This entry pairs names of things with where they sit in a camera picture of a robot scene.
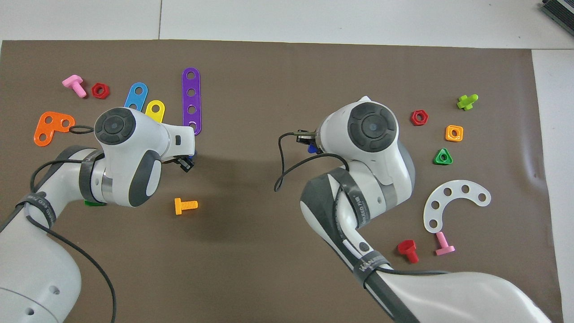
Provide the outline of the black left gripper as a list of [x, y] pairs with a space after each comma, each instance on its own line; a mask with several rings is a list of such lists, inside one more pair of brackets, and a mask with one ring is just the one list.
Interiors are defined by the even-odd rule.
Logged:
[[176, 163], [184, 172], [189, 172], [195, 165], [192, 156], [171, 156], [169, 160], [162, 160], [162, 164]]

